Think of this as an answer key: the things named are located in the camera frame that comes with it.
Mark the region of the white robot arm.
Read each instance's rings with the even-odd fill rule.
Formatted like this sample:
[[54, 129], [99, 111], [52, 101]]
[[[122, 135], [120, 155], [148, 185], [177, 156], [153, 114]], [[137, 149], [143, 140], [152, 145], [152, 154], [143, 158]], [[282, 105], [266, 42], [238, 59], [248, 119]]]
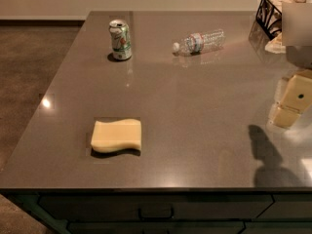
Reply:
[[287, 61], [297, 70], [279, 80], [269, 122], [278, 128], [288, 129], [312, 104], [310, 3], [282, 5], [282, 35]]

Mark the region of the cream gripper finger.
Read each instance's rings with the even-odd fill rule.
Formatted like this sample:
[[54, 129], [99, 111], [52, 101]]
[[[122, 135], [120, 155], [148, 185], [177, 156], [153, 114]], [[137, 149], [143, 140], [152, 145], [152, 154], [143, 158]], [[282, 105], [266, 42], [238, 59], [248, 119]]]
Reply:
[[279, 128], [290, 128], [312, 105], [312, 70], [302, 69], [282, 77], [274, 100], [270, 123]]

